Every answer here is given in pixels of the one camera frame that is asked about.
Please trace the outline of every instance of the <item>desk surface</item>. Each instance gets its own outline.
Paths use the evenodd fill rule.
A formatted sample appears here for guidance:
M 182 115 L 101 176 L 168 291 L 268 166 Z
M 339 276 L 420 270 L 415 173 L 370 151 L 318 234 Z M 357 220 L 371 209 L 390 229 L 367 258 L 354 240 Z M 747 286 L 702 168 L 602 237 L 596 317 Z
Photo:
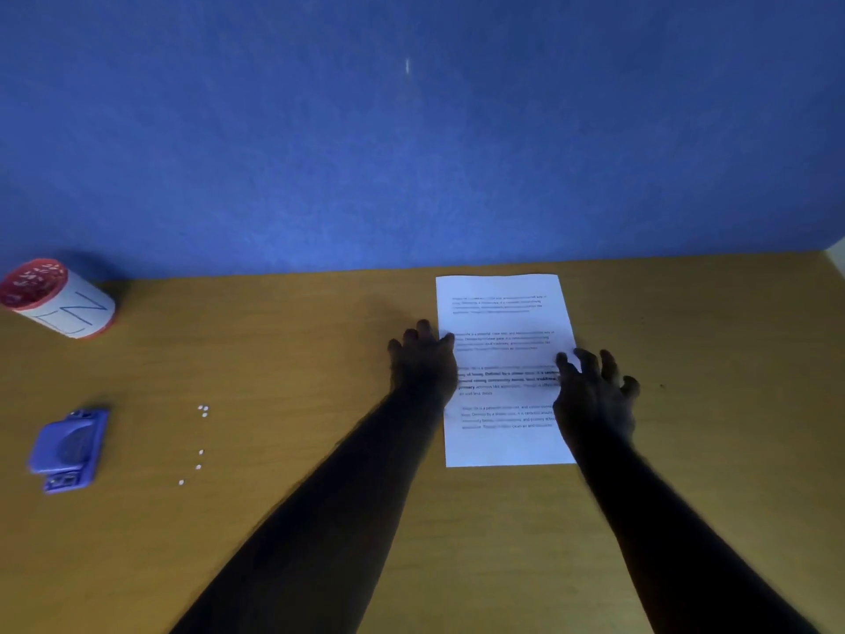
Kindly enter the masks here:
M 386 392 L 387 340 L 436 318 L 434 276 L 528 272 L 558 274 L 579 342 L 643 384 L 656 469 L 845 627 L 845 281 L 787 254 L 141 281 L 89 341 L 0 316 L 4 629 L 165 631 Z M 112 409 L 98 477 L 46 497 L 29 448 L 90 404 Z M 447 470 L 441 432 L 361 628 L 400 631 L 649 629 L 574 467 Z

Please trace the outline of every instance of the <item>cylindrical container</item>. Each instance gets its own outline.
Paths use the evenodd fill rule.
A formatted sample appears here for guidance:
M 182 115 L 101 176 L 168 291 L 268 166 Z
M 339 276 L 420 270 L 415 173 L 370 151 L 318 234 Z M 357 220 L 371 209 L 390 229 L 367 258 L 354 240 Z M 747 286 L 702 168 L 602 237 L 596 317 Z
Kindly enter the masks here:
M 0 282 L 0 304 L 68 338 L 88 338 L 109 328 L 114 301 L 58 260 L 38 258 Z

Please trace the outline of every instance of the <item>left hand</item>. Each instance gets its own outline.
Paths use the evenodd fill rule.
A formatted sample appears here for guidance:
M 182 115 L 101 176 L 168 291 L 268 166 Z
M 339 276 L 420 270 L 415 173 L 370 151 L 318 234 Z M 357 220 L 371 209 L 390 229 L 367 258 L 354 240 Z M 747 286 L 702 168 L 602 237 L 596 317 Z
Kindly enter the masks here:
M 430 384 L 445 405 L 458 386 L 454 348 L 454 334 L 437 340 L 428 320 L 420 320 L 417 329 L 405 331 L 402 342 L 394 338 L 387 344 L 391 389 Z

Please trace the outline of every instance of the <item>finger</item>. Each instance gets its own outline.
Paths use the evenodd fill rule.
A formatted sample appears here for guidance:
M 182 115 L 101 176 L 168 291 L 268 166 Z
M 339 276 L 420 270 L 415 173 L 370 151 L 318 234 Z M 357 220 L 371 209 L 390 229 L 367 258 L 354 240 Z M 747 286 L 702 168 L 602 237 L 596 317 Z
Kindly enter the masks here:
M 578 369 L 576 369 L 576 366 L 572 364 L 568 358 L 566 358 L 566 354 L 563 351 L 561 351 L 557 356 L 555 356 L 555 364 L 560 370 L 561 384 L 565 383 L 566 380 L 578 373 Z
M 614 387 L 618 387 L 622 384 L 622 376 L 619 373 L 619 366 L 616 364 L 614 354 L 607 349 L 599 351 L 598 354 L 602 357 L 602 378 Z
M 574 353 L 581 362 L 581 373 L 587 378 L 599 378 L 600 374 L 598 372 L 598 358 L 596 358 L 596 354 L 581 348 L 577 348 Z
M 448 347 L 449 351 L 455 351 L 455 334 L 446 334 L 440 339 L 440 344 Z
M 396 359 L 396 355 L 401 351 L 402 343 L 396 340 L 396 338 L 392 338 L 390 342 L 387 343 L 387 352 L 390 354 L 392 359 Z
M 639 396 L 639 383 L 636 378 L 625 376 L 622 380 L 625 384 L 622 385 L 622 395 L 629 401 L 634 402 Z
M 417 334 L 420 340 L 434 340 L 434 332 L 431 329 L 431 323 L 426 319 L 422 319 L 417 323 Z

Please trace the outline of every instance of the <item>white paper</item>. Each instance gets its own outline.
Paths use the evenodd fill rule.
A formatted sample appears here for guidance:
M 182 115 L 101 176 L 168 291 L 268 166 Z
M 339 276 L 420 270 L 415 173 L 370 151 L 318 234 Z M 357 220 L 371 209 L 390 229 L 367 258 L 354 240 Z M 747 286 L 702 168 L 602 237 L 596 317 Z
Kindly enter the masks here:
M 558 276 L 440 276 L 437 315 L 459 373 L 446 467 L 575 462 L 552 412 L 555 356 L 576 346 Z

